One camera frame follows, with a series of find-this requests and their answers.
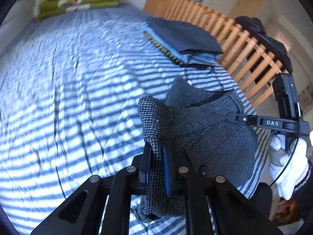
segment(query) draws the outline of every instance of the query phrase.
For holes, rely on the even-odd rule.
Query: black sleeve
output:
[[[311,212],[307,216],[306,221],[295,235],[311,235],[312,230],[313,230],[313,210],[311,210]]]
[[[309,170],[303,180],[295,186],[293,198],[297,202],[301,216],[306,220],[313,209],[313,174],[312,163],[309,161]]]

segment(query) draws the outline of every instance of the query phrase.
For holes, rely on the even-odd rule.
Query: gray houndstooth fabric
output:
[[[235,90],[203,105],[185,108],[167,106],[151,96],[140,99],[142,134],[154,155],[150,187],[136,212],[140,221],[184,215],[183,197],[166,194],[162,151],[165,143],[185,166],[196,172],[204,167],[207,177],[222,175],[235,187],[251,178],[257,135],[248,126],[228,123],[226,115],[230,112],[244,112]]]

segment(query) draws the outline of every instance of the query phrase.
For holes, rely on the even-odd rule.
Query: folded blue shirt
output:
[[[197,55],[192,54],[181,54],[175,48],[167,44],[162,38],[160,38],[152,27],[147,22],[142,24],[143,31],[149,33],[160,45],[167,49],[173,56],[181,60],[184,64],[204,64],[204,65],[216,65],[216,60],[219,55],[212,55],[208,53],[200,53]]]

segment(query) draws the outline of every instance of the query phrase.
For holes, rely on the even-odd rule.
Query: wooden headboard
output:
[[[281,62],[274,62],[273,53],[266,52],[265,47],[258,45],[234,20],[193,0],[146,0],[144,10],[156,17],[191,23],[214,36],[224,52],[218,62],[238,83],[253,107],[273,93],[270,82],[281,72]],[[268,72],[256,84],[255,79],[260,78],[267,67]]]

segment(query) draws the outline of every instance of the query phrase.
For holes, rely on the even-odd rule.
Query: yellow patterned strap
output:
[[[166,54],[171,60],[173,60],[175,63],[184,65],[184,63],[173,56],[166,48],[164,48],[159,42],[157,42],[148,32],[143,32],[145,36],[158,48],[160,49],[164,54]]]

